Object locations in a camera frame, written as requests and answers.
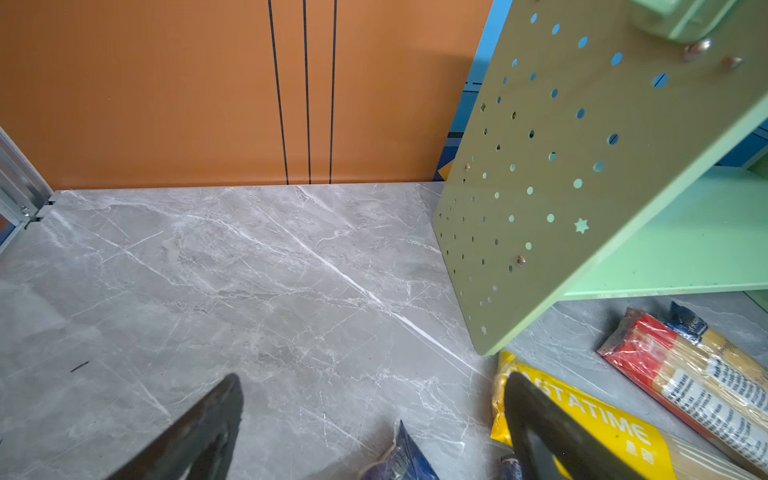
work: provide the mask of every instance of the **gray marble floor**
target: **gray marble floor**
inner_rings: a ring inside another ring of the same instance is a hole
[[[441,187],[64,192],[0,263],[0,478],[103,478],[228,372],[245,394],[230,478],[355,478],[398,419],[441,478],[497,477],[495,358],[437,249]],[[768,360],[742,293],[678,300]],[[705,445],[594,354],[627,305],[668,303],[558,303],[508,348]]]

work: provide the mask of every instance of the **orange wall panel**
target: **orange wall panel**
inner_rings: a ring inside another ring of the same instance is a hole
[[[307,63],[310,80],[312,183],[327,184],[330,180],[331,166],[334,1],[305,1]]]
[[[339,2],[334,183],[432,179],[491,4]]]
[[[306,184],[310,181],[310,161],[306,124],[303,2],[273,0],[272,14],[288,178],[291,184]]]
[[[57,189],[431,180],[492,0],[0,2]]]
[[[286,181],[266,2],[0,2],[0,43],[0,124],[53,188]]]

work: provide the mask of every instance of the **black vertical line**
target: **black vertical line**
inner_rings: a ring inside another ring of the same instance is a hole
[[[331,151],[328,163],[328,183],[331,183],[333,173],[333,100],[336,96],[336,13],[339,11],[339,0],[333,0],[333,63],[331,71]]]
[[[306,161],[312,184],[312,146],[310,144],[310,61],[306,50],[306,0],[304,0],[304,81],[306,83]]]
[[[283,136],[283,162],[286,165],[286,185],[288,184],[288,156],[286,155],[286,132],[283,127],[283,102],[280,100],[280,75],[277,73],[277,46],[275,45],[275,24],[272,20],[272,0],[266,0],[270,7],[270,28],[272,29],[272,56],[275,59],[275,83],[277,84],[277,110],[280,111],[280,135]]]

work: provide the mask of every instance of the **green shelf board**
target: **green shelf board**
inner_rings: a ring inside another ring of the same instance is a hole
[[[768,289],[768,180],[713,167],[563,300]]]

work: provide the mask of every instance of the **metal bolt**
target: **metal bolt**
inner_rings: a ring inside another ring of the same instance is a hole
[[[712,46],[711,38],[696,41],[683,49],[683,60],[694,61],[704,54]]]
[[[723,59],[723,65],[733,70],[734,68],[738,67],[744,63],[744,59],[741,57],[734,57],[732,55],[728,55]]]

